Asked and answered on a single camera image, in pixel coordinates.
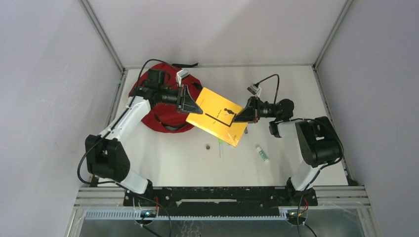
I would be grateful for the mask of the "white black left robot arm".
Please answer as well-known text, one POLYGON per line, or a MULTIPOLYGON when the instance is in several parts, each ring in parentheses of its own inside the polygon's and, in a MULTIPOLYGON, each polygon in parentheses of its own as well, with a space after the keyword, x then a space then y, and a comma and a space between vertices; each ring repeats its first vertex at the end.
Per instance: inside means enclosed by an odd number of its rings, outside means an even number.
POLYGON ((137 82, 129 94, 122 114, 98 135, 86 138, 83 156, 90 174, 136 193, 135 199, 143 206, 154 201, 154 192, 147 188, 149 181, 131 169, 124 150, 125 141, 154 105, 173 105, 177 113, 203 114, 188 86, 182 83, 190 75, 188 70, 181 69, 176 73, 176 89, 165 86, 165 71, 150 69, 147 73, 144 83, 137 82))

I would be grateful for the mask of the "yellow notebook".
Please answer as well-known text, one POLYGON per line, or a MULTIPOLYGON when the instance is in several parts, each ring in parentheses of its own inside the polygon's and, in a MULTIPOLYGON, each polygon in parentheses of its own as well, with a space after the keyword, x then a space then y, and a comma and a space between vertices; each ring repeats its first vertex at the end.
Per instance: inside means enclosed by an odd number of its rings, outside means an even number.
POLYGON ((204 87, 196 103, 202 114, 190 113, 186 121, 236 147, 247 127, 246 122, 234 122, 243 107, 204 87))

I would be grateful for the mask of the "red student backpack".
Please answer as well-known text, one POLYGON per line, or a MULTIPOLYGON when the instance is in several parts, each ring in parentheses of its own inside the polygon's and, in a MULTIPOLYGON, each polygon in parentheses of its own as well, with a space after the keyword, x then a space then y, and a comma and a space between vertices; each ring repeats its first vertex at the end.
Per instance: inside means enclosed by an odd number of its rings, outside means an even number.
MULTIPOLYGON (((195 67, 198 64, 168 64, 159 62, 152 66, 151 70, 164 71, 166 73, 163 86, 170 89, 178 89, 176 73, 184 68, 195 67)), ((192 75, 182 80, 183 85, 187 85, 191 97, 197 99, 203 87, 201 82, 192 75)), ((194 126, 186 122, 188 115, 178 113, 175 105, 156 104, 152 105, 151 111, 142 119, 142 122, 156 132, 161 133, 182 133, 191 130, 194 126)))

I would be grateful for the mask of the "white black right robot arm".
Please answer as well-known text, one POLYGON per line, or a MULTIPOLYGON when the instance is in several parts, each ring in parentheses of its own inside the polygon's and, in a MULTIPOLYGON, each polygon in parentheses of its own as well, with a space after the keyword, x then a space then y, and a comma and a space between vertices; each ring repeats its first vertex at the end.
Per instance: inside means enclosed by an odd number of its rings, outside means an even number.
POLYGON ((271 118, 271 135, 298 140, 302 162, 287 180, 285 194, 289 204, 299 205, 320 172, 342 160, 344 148, 328 117, 293 118, 293 110, 290 99, 268 103, 252 96, 233 121, 257 123, 261 118, 271 118))

